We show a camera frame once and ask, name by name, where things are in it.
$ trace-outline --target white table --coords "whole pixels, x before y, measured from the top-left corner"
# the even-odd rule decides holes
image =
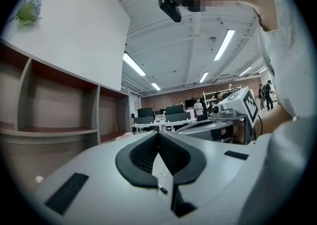
[[[158,126],[159,130],[162,130],[163,126],[174,126],[174,125],[182,125],[182,124],[186,124],[186,123],[194,123],[196,122],[197,119],[189,119],[189,120],[182,120],[182,121],[175,121],[175,122],[165,122],[165,121],[160,121],[160,122],[154,122],[152,124],[134,124],[133,126],[135,128],[145,128],[145,127],[150,127],[150,126]]]

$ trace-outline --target ceiling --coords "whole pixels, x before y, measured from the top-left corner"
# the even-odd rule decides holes
[[[131,17],[126,51],[146,72],[141,77],[125,62],[122,86],[140,96],[149,96],[219,83],[217,77],[233,75],[235,80],[254,76],[264,68],[258,50],[258,20],[251,7],[237,4],[211,7],[208,12],[192,13],[181,7],[182,21],[173,22],[158,6],[158,0],[119,0]],[[214,61],[227,29],[235,30],[229,46]],[[151,83],[157,83],[157,91]]]

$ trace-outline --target black slot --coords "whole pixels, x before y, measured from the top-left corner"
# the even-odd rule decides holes
[[[46,206],[60,215],[64,215],[67,208],[75,199],[80,189],[89,177],[74,173],[45,203]]]
[[[227,151],[224,153],[224,155],[231,156],[231,157],[238,158],[238,159],[242,159],[242,160],[246,160],[249,157],[249,155],[237,153],[237,152],[233,152],[233,151]]]

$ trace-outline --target ceiling light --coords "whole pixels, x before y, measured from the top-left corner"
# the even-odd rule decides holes
[[[266,68],[264,68],[262,71],[260,71],[259,73],[262,73],[262,72],[264,72],[266,70]]]
[[[250,66],[247,70],[245,70],[243,73],[241,73],[241,74],[239,75],[239,77],[242,76],[243,74],[245,74],[245,73],[246,73],[247,71],[249,71],[251,68],[252,68],[252,66]]]
[[[233,37],[233,34],[234,34],[234,30],[232,29],[228,29],[227,30],[227,33],[226,33],[226,36],[224,37],[223,41],[222,41],[222,44],[220,46],[220,49],[219,51],[217,52],[216,56],[214,57],[213,60],[219,60],[220,57],[222,56],[222,54],[224,53],[224,51],[226,50],[228,44],[230,43],[230,40],[231,38]]]
[[[207,77],[207,75],[208,75],[208,72],[205,72],[204,75],[202,76],[202,78],[200,79],[199,83],[202,83],[205,80],[205,78]]]
[[[134,62],[134,60],[128,55],[128,53],[124,53],[123,54],[123,60],[129,65],[131,66],[134,70],[136,70],[136,72],[138,74],[140,74],[141,76],[145,76],[146,73],[136,64],[136,62]]]
[[[156,83],[151,83],[151,85],[152,85],[153,87],[155,87],[156,90],[160,91],[160,88],[159,88],[159,86],[158,86]]]

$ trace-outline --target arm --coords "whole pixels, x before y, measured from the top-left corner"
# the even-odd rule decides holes
[[[292,120],[292,116],[287,113],[283,108],[280,101],[277,99],[277,106],[265,117],[261,117],[263,123],[262,134],[272,133],[276,128],[278,128],[282,123]],[[255,123],[256,137],[258,138],[261,133],[261,122],[257,118]]]

